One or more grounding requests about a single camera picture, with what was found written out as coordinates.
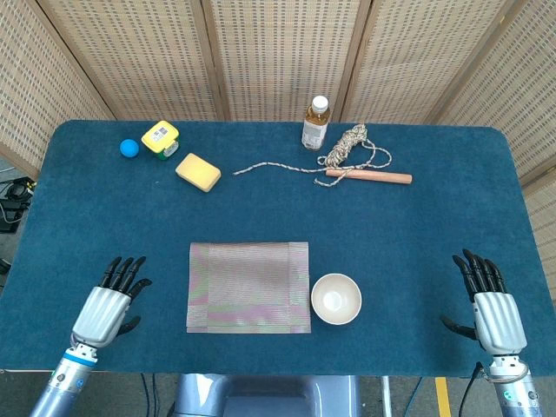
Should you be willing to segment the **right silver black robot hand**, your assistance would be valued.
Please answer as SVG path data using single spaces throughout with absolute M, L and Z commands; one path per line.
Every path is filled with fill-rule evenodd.
M 454 255 L 473 308 L 471 327 L 460 325 L 445 315 L 443 325 L 455 334 L 477 341 L 493 356 L 517 355 L 527 340 L 520 312 L 513 296 L 508 292 L 499 268 L 468 249 L 463 256 Z

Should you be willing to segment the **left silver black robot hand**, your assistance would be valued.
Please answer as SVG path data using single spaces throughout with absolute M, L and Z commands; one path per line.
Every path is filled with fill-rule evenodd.
M 134 316 L 125 322 L 125 316 L 134 299 L 152 281 L 144 278 L 135 281 L 146 261 L 145 256 L 122 260 L 117 256 L 103 272 L 100 283 L 92 288 L 73 325 L 70 343 L 93 348 L 107 347 L 117 336 L 135 329 L 141 321 Z

